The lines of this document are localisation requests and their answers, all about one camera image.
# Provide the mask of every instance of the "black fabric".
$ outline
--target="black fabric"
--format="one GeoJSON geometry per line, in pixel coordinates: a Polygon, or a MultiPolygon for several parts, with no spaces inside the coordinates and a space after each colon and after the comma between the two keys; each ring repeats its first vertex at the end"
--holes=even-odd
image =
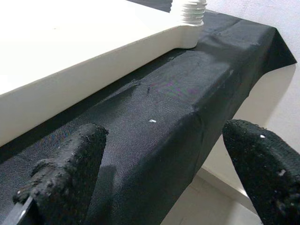
{"type": "Polygon", "coordinates": [[[300,224],[300,155],[275,133],[230,120],[223,138],[264,225],[300,224]]]}
{"type": "Polygon", "coordinates": [[[84,124],[51,155],[33,168],[31,179],[14,195],[25,203],[31,196],[45,225],[83,224],[104,153],[107,131],[84,124]]]}
{"type": "Polygon", "coordinates": [[[166,53],[1,147],[0,221],[33,165],[94,122],[109,135],[86,224],[159,224],[256,81],[295,63],[275,28],[214,12],[204,22],[196,48],[166,53]]]}

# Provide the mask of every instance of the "black table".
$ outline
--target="black table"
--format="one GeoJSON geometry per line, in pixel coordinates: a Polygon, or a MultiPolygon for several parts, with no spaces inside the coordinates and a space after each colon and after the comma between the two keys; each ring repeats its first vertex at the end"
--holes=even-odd
{"type": "Polygon", "coordinates": [[[95,122],[110,133],[86,224],[159,224],[258,79],[296,62],[275,28],[214,12],[204,22],[196,48],[168,52],[2,146],[0,223],[34,164],[95,122]]]}

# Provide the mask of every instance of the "white wall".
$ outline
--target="white wall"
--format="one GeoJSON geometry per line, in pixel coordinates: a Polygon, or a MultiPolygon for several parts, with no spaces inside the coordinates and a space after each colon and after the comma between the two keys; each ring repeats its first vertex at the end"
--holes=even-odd
{"type": "MultiPolygon", "coordinates": [[[[300,61],[300,0],[208,0],[207,8],[276,27],[296,60],[300,61]]],[[[299,66],[288,66],[264,75],[235,118],[248,120],[275,132],[300,152],[299,66]]],[[[203,168],[235,189],[242,189],[222,137],[203,168]]]]}

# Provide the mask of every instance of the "textured black grip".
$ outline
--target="textured black grip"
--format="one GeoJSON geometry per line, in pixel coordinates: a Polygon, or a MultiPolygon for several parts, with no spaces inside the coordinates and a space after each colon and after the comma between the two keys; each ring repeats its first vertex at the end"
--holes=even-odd
{"type": "Polygon", "coordinates": [[[300,224],[300,155],[275,133],[230,120],[223,138],[264,225],[300,224]]]}
{"type": "Polygon", "coordinates": [[[70,135],[49,158],[40,160],[30,181],[14,196],[32,196],[47,225],[82,224],[90,204],[108,132],[86,124],[70,135]]]}

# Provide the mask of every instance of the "white platen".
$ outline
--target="white platen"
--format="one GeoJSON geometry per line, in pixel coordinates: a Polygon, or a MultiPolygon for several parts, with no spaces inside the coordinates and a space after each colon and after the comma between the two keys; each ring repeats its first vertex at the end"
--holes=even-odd
{"type": "Polygon", "coordinates": [[[205,5],[174,0],[166,13],[125,0],[2,1],[0,146],[160,55],[195,47],[205,5]]]}

